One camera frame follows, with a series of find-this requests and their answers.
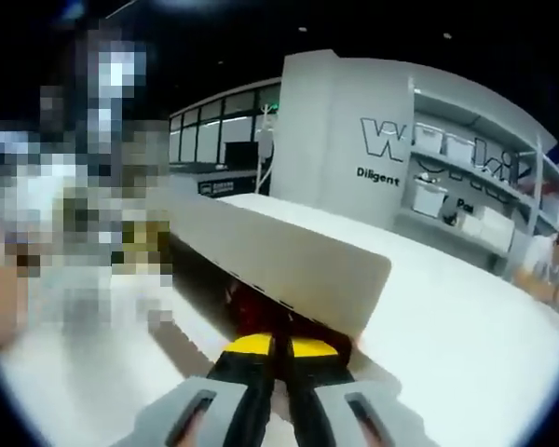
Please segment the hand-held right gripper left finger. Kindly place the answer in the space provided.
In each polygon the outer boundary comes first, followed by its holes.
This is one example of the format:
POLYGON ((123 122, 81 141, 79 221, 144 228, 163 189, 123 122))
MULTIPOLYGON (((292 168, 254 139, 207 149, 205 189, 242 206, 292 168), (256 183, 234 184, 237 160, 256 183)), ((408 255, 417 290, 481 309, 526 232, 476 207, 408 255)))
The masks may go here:
POLYGON ((196 446, 260 446, 271 412, 274 341, 270 334, 228 344, 208 374, 191 376, 144 407, 122 446, 176 446, 197 413, 196 446))

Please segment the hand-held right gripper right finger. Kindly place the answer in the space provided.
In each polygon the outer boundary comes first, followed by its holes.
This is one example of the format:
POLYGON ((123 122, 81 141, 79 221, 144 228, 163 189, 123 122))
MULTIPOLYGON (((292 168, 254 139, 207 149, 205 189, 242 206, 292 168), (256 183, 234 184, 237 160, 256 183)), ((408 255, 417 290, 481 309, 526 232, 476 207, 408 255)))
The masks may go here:
POLYGON ((384 383, 357 380, 338 351, 293 338, 281 361, 300 446, 434 446, 423 419, 384 383))

